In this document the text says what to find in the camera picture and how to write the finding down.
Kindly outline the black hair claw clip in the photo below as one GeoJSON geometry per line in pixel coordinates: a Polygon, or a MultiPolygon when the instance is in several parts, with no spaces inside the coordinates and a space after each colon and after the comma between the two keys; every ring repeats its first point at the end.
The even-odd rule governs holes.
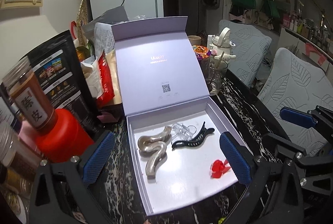
{"type": "Polygon", "coordinates": [[[195,136],[189,140],[189,141],[176,141],[174,143],[171,143],[171,148],[174,151],[175,149],[180,149],[180,148],[195,148],[199,147],[203,144],[207,136],[214,134],[215,129],[214,128],[206,128],[205,127],[205,122],[203,122],[203,125],[199,132],[195,134],[195,136]]]}

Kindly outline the glass mug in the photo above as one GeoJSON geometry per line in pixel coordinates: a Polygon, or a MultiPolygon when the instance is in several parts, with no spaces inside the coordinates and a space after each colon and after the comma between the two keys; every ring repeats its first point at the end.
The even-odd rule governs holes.
{"type": "Polygon", "coordinates": [[[226,75],[228,64],[224,60],[213,60],[208,65],[207,87],[210,95],[217,95],[222,87],[222,80],[226,75]]]}

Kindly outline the brown spice plastic jar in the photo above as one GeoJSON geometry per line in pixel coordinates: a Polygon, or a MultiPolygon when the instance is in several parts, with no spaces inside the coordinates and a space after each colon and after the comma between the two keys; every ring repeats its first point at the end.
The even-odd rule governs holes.
{"type": "Polygon", "coordinates": [[[41,157],[21,141],[17,133],[7,122],[1,122],[1,163],[21,175],[24,179],[34,181],[41,157]]]}

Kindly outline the black snack bag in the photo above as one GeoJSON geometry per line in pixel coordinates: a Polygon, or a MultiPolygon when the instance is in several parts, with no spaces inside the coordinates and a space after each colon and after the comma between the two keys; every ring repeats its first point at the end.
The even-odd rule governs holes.
{"type": "Polygon", "coordinates": [[[38,82],[56,109],[68,110],[91,136],[101,130],[98,109],[67,30],[26,54],[38,82]]]}

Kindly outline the pearl silver hair claw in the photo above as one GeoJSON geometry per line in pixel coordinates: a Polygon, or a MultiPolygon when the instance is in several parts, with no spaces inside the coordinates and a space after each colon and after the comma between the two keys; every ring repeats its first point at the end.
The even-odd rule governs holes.
{"type": "Polygon", "coordinates": [[[162,155],[167,150],[167,142],[171,136],[171,126],[165,126],[164,130],[153,136],[141,136],[138,140],[138,148],[145,153],[160,152],[162,155]]]}

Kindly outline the woven straw fan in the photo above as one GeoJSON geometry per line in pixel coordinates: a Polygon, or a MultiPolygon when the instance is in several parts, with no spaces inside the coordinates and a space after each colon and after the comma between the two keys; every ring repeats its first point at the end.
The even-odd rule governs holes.
{"type": "Polygon", "coordinates": [[[76,27],[78,32],[82,30],[82,26],[85,26],[88,23],[89,20],[88,20],[87,0],[82,0],[76,18],[76,25],[77,25],[76,27]]]}

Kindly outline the red snack packet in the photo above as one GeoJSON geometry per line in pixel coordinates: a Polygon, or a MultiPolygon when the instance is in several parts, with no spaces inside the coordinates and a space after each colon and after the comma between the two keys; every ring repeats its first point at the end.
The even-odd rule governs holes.
{"type": "Polygon", "coordinates": [[[101,81],[102,94],[97,98],[97,107],[102,108],[113,100],[115,93],[112,84],[112,77],[106,59],[105,51],[98,59],[98,69],[101,81]]]}

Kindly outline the clear plastic hair clip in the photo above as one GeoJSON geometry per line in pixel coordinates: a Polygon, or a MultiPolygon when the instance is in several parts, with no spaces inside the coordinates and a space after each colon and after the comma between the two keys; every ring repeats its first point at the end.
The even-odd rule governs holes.
{"type": "Polygon", "coordinates": [[[189,141],[197,133],[197,128],[194,125],[185,126],[182,123],[175,123],[171,126],[171,142],[189,141]]]}

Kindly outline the white mini fridge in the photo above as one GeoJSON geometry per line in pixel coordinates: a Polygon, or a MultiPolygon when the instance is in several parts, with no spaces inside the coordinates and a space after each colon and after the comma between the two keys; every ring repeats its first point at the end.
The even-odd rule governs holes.
{"type": "Polygon", "coordinates": [[[164,16],[163,0],[90,0],[93,18],[101,16],[107,10],[123,6],[131,20],[137,16],[157,18],[164,16]]]}

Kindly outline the lavender gift box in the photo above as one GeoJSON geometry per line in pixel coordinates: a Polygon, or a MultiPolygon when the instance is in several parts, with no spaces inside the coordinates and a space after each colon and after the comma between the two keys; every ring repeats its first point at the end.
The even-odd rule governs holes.
{"type": "Polygon", "coordinates": [[[195,204],[237,182],[233,171],[211,176],[213,162],[225,160],[220,135],[229,132],[238,142],[243,139],[209,95],[186,22],[186,17],[163,17],[112,26],[132,163],[147,215],[195,204]],[[196,148],[168,146],[156,174],[146,175],[148,157],[139,150],[139,138],[175,123],[215,131],[196,148]]]}

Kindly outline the orange peel labelled jar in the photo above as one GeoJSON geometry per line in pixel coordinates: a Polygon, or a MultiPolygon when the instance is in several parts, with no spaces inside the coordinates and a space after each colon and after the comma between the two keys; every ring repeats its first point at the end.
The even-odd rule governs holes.
{"type": "Polygon", "coordinates": [[[2,81],[32,127],[39,132],[47,132],[55,126],[58,115],[44,94],[28,57],[18,61],[2,81]]]}

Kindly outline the near leaf pattern chair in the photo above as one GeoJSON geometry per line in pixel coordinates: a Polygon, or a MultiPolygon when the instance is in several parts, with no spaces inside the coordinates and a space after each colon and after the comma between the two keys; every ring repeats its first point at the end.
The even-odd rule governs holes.
{"type": "Polygon", "coordinates": [[[283,107],[307,112],[320,105],[332,110],[332,84],[321,68],[303,61],[288,49],[279,48],[258,99],[277,119],[290,140],[306,149],[309,156],[318,154],[327,143],[315,129],[289,123],[279,116],[283,107]]]}

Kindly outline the far leaf pattern chair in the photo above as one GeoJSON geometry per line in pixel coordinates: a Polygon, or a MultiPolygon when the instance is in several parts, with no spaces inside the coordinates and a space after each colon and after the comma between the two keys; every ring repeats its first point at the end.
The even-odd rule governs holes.
{"type": "Polygon", "coordinates": [[[232,54],[236,56],[230,62],[229,70],[249,88],[269,51],[272,39],[255,26],[221,20],[219,31],[226,27],[231,30],[230,41],[235,44],[232,54]]]}

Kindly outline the red cylindrical canister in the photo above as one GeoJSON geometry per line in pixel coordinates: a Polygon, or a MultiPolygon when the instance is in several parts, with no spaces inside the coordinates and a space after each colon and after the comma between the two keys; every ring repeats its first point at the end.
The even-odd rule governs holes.
{"type": "Polygon", "coordinates": [[[78,120],[66,109],[56,109],[58,121],[53,128],[38,132],[33,138],[37,148],[53,163],[81,156],[94,144],[78,120]]]}

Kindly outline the leaf pattern chair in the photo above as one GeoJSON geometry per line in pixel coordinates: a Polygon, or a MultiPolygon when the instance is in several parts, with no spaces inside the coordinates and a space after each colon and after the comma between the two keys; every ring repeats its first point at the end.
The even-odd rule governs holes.
{"type": "Polygon", "coordinates": [[[258,99],[277,119],[290,140],[306,149],[309,156],[318,154],[327,143],[315,129],[289,123],[279,116],[283,107],[307,112],[320,105],[332,110],[332,84],[321,68],[303,61],[288,49],[279,48],[258,99]]]}
{"type": "Polygon", "coordinates": [[[232,54],[236,56],[230,62],[229,70],[249,88],[269,51],[272,39],[255,26],[221,20],[219,31],[226,27],[231,30],[230,41],[235,44],[232,54]]]}

